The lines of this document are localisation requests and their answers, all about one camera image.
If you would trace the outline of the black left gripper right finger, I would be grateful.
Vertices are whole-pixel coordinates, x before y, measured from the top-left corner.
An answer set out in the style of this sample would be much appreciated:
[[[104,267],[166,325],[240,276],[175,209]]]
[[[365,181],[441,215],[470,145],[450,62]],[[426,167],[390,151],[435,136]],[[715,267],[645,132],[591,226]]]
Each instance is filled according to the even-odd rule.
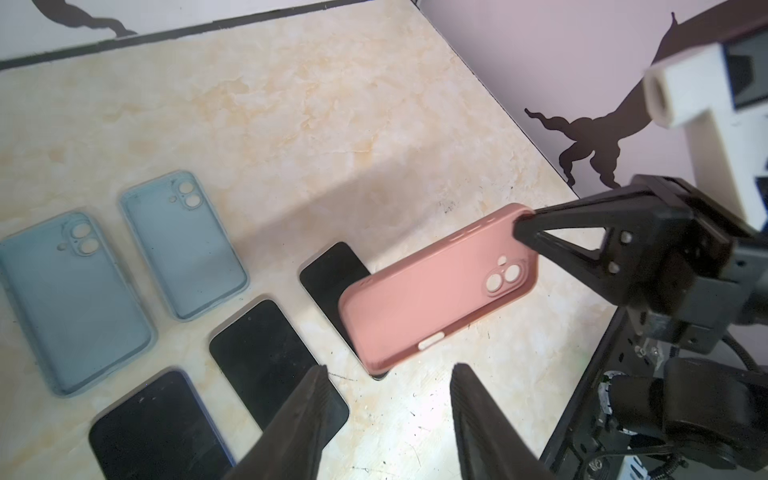
[[[453,367],[450,397],[463,479],[552,479],[465,363]]]

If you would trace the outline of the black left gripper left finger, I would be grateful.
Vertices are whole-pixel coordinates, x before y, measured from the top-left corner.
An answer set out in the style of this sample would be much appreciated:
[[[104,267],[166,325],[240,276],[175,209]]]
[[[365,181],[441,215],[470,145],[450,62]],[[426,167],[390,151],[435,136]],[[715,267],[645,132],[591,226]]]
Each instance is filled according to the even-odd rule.
[[[325,366],[312,367],[227,479],[315,479],[330,415]]]

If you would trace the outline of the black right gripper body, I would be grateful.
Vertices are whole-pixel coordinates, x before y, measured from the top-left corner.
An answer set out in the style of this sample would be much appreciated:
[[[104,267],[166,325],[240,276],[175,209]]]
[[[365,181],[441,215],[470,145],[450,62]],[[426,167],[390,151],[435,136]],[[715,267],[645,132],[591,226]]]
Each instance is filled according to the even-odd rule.
[[[767,228],[751,227],[688,182],[637,175],[665,205],[685,213],[679,231],[663,232],[652,278],[628,308],[637,333],[709,353],[733,326],[767,323]]]

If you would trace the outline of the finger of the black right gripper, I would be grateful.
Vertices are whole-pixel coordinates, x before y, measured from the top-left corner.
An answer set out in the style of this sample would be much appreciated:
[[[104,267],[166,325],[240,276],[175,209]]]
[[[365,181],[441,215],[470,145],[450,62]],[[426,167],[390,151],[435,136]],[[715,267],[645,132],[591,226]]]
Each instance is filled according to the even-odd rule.
[[[659,263],[672,207],[643,185],[525,214],[512,233],[613,305],[628,305]]]

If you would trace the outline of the black phone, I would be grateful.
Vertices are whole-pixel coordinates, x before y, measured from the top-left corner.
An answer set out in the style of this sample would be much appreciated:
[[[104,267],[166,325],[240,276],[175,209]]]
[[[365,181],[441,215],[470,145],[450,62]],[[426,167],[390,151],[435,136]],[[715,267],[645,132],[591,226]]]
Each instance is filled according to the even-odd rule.
[[[185,373],[169,370],[88,435],[107,479],[222,479],[234,462]]]
[[[216,333],[209,352],[261,430],[317,365],[272,299],[259,301]]]
[[[349,333],[341,321],[338,304],[344,291],[370,275],[353,249],[343,241],[329,245],[308,259],[299,269],[299,282],[339,334],[357,361],[360,361]]]

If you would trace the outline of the pink phone case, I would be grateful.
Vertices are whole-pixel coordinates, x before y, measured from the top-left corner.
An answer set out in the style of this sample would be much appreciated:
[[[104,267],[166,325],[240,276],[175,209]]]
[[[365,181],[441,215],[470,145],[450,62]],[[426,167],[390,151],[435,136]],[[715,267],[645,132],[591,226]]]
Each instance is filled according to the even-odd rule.
[[[382,375],[426,339],[448,337],[528,294],[538,255],[513,230],[532,212],[506,205],[350,285],[339,314],[367,373]]]

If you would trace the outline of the pale blue phone case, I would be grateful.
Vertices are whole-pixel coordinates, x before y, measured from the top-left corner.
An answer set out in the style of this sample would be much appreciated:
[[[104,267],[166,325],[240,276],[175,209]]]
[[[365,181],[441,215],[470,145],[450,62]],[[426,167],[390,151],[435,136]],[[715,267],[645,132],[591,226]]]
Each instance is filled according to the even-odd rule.
[[[119,205],[178,321],[192,321],[248,286],[248,272],[193,173],[178,170],[129,188]]]

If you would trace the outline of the light green phone case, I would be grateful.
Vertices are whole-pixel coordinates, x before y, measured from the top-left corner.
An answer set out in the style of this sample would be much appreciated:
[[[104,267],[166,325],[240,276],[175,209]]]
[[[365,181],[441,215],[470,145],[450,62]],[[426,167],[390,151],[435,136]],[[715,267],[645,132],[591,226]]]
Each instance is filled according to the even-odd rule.
[[[80,394],[155,342],[154,326],[110,243],[82,211],[2,239],[1,282],[58,397]]]

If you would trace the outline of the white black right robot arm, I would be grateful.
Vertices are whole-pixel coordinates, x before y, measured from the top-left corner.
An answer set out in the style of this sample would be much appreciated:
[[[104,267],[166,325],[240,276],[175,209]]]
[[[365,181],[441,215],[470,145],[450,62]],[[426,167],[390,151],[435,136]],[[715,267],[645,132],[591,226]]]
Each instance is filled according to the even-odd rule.
[[[513,235],[626,310],[636,332],[686,351],[659,378],[617,376],[617,423],[716,469],[767,464],[767,374],[709,359],[733,325],[767,321],[767,232],[689,183],[631,183],[522,216]]]

